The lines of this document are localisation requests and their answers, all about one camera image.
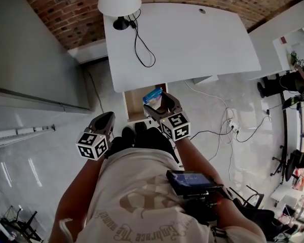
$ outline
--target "power cable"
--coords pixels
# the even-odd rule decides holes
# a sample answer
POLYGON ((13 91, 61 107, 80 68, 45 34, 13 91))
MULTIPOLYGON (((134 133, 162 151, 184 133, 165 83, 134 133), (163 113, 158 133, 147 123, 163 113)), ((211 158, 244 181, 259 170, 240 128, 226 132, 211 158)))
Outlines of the power cable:
MULTIPOLYGON (((208 161, 211 161, 212 159, 214 159, 214 158, 217 156, 217 153, 218 153, 218 150, 219 150, 219 144, 220 144, 220 140, 221 140, 221 135, 228 135, 228 134, 232 131, 232 130, 229 131, 229 132, 227 131, 228 126, 229 126, 228 122, 229 122, 231 119, 234 118, 234 117, 229 118, 228 110, 231 110, 234 116, 235 116, 235 114, 234 114, 234 112, 233 112, 233 110, 232 110, 231 108, 228 108, 228 106, 226 105, 225 101, 224 101, 222 98, 220 98, 220 97, 218 97, 218 96, 216 96, 216 95, 210 95, 210 94, 207 94, 207 93, 205 93, 205 92, 196 90, 196 89, 192 88, 190 85, 188 85, 188 83, 187 83, 185 80, 184 80, 184 82, 185 82, 185 84, 186 84, 191 90, 193 90, 193 91, 195 91, 195 92, 198 92, 198 93, 201 93, 201 94, 204 94, 204 95, 207 95, 207 96, 209 96, 209 97, 215 97, 215 98, 221 100, 221 101, 223 102, 223 104, 225 105, 225 110, 224 110, 224 113, 223 113, 223 116, 222 116, 222 119, 221 119, 220 131, 219 131, 219 133, 212 132, 212 133, 215 133, 215 134, 218 135, 218 144, 217 144, 216 153, 208 160, 208 161), (225 116, 225 113, 226 113, 226 120, 225 120, 224 122, 222 122, 222 121, 223 121, 223 118, 224 118, 224 116, 225 116), (226 134, 221 134, 223 125, 224 125, 225 123, 227 123, 227 124, 226 124, 226 132, 227 132, 227 133, 226 133, 226 134)), ((231 144, 231 147, 232 147, 232 153, 231 153, 231 157, 230 157, 230 158, 232 159, 232 155, 233 155, 232 139, 231 139, 230 137, 229 137, 229 139, 230 139, 230 142, 229 142, 228 144, 231 144)))
MULTIPOLYGON (((299 103, 299 102, 297 102, 297 103, 299 103)), ((294 103, 294 104, 297 104, 297 103, 294 103)), ((290 107, 293 106, 294 104, 290 105, 288 108, 290 108, 290 107)), ((301 108, 304 108, 304 106, 302 106, 301 108)), ((292 109, 292 110, 297 110, 297 108, 290 108, 290 109, 292 109)))
POLYGON ((141 64, 144 66, 144 67, 153 67, 154 64, 156 63, 156 57, 155 55, 153 54, 153 52, 147 47, 147 45, 145 44, 145 42, 142 40, 142 38, 139 36, 138 34, 138 22, 137 22, 137 19, 140 17, 141 15, 141 9, 138 9, 140 11, 139 15, 135 18, 134 14, 132 14, 132 16, 134 17, 134 20, 131 19, 131 17, 128 15, 128 19, 130 20, 130 25, 132 26, 132 28, 135 30, 136 32, 136 35, 135 35, 135 40, 134 40, 134 52, 135 52, 135 55, 137 57, 137 59, 141 62, 141 64), (150 65, 150 66, 147 66, 143 63, 143 61, 140 59, 140 57, 138 56, 137 54, 137 51, 136 51, 136 43, 137 43, 137 38, 139 38, 141 40, 141 42, 143 43, 143 45, 145 46, 145 48, 151 53, 151 55, 154 57, 154 61, 153 63, 150 65))
POLYGON ((269 115, 266 115, 266 116, 262 119, 262 121, 261 121, 261 123, 258 125, 258 127, 257 127, 257 128, 254 130, 254 132, 251 134, 251 136, 250 136, 249 138, 247 138, 246 140, 244 140, 244 141, 238 140, 239 131, 237 131, 236 141, 238 141, 238 142, 240 142, 240 143, 243 143, 243 142, 246 142, 246 141, 248 141, 249 139, 251 139, 251 137, 256 133, 256 131, 259 129, 259 127, 262 125, 264 119, 266 119, 266 118, 268 118, 269 121, 272 122, 272 121, 271 121, 272 118, 271 118, 269 115))
POLYGON ((230 165, 229 165, 229 170, 228 170, 230 182, 231 182, 230 168, 231 168, 232 156, 233 156, 233 145, 232 145, 232 143, 231 143, 231 148, 232 148, 232 153, 231 153, 231 156, 230 156, 230 165))
POLYGON ((95 89, 96 95, 97 95, 97 97, 98 97, 98 100, 99 100, 99 105, 100 105, 101 111, 102 111, 102 113, 105 113, 105 112, 104 112, 104 110, 103 110, 103 108, 102 108, 102 104, 101 104, 100 96, 99 96, 99 94, 98 94, 98 91, 97 91, 97 88, 96 88, 95 82, 93 81, 92 75, 91 75, 91 73, 90 73, 90 71, 89 71, 89 70, 87 70, 87 72, 88 72, 88 74, 89 74, 89 76, 90 76, 91 82, 92 82, 92 84, 93 84, 93 87, 94 87, 94 89, 95 89))
POLYGON ((285 88, 285 89, 286 89, 290 94, 292 94, 292 95, 298 94, 297 91, 295 91, 294 93, 292 93, 291 91, 288 90, 287 87, 285 87, 285 86, 282 85, 281 79, 282 79, 282 77, 285 76, 286 74, 287 74, 287 73, 285 73, 284 75, 282 75, 282 76, 279 78, 279 84, 280 84, 280 86, 281 86, 282 88, 285 88))
POLYGON ((269 108, 269 109, 267 109, 267 111, 269 111, 269 110, 271 110, 271 109, 274 109, 274 108, 276 108, 276 107, 278 107, 278 106, 281 106, 283 103, 281 103, 281 104, 278 104, 278 105, 276 105, 276 106, 274 106, 274 107, 272 107, 272 108, 269 108))
POLYGON ((200 132, 197 132, 190 140, 192 140, 192 139, 193 139, 194 137, 196 137, 198 134, 203 133, 203 132, 210 132, 210 133, 213 133, 213 134, 216 134, 216 135, 227 135, 227 134, 229 134, 232 130, 233 130, 233 129, 231 129, 229 132, 223 133, 223 134, 217 133, 217 132, 213 132, 213 131, 208 131, 208 130, 206 130, 206 131, 200 131, 200 132))

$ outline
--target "brick ceiling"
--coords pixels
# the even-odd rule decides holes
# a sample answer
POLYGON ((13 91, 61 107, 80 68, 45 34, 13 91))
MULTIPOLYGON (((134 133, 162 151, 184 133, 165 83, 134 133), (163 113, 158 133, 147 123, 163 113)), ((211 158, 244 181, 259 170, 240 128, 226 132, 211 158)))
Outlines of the brick ceiling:
MULTIPOLYGON (((66 49, 104 38, 98 0, 27 0, 66 49)), ((248 29, 272 18, 295 0, 142 0, 143 3, 187 3, 215 7, 239 14, 248 29)))

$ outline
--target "small screen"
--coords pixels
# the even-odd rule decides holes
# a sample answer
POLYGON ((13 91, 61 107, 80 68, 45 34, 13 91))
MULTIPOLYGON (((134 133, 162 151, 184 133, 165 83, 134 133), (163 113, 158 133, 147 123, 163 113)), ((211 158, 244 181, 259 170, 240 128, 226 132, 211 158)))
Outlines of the small screen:
POLYGON ((183 186, 211 184, 203 174, 198 173, 173 174, 173 178, 183 186))

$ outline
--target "desk drawer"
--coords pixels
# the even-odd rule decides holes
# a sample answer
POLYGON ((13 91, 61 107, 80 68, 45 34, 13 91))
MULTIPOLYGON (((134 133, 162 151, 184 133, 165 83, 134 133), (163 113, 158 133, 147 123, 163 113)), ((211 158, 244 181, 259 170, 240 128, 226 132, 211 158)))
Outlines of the desk drawer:
POLYGON ((142 100, 144 96, 146 96, 149 92, 153 91, 157 87, 161 87, 164 92, 168 92, 167 83, 123 92, 128 123, 143 122, 149 119, 144 115, 142 100))

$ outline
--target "white desk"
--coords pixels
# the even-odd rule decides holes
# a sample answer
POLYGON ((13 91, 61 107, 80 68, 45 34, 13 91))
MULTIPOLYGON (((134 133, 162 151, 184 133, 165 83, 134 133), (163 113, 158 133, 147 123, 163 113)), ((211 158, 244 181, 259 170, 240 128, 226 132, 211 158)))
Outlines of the white desk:
POLYGON ((244 73, 247 80, 279 73, 290 68, 281 64, 275 40, 304 27, 304 0, 279 14, 262 26, 250 32, 250 38, 257 51, 261 71, 244 73))
MULTIPOLYGON (((107 51, 116 92, 183 79, 261 70, 249 35, 235 13, 187 4, 142 4, 139 35, 155 54, 151 68, 134 53, 135 30, 116 30, 104 16, 107 51)), ((137 53, 150 55, 138 40, 137 53)))

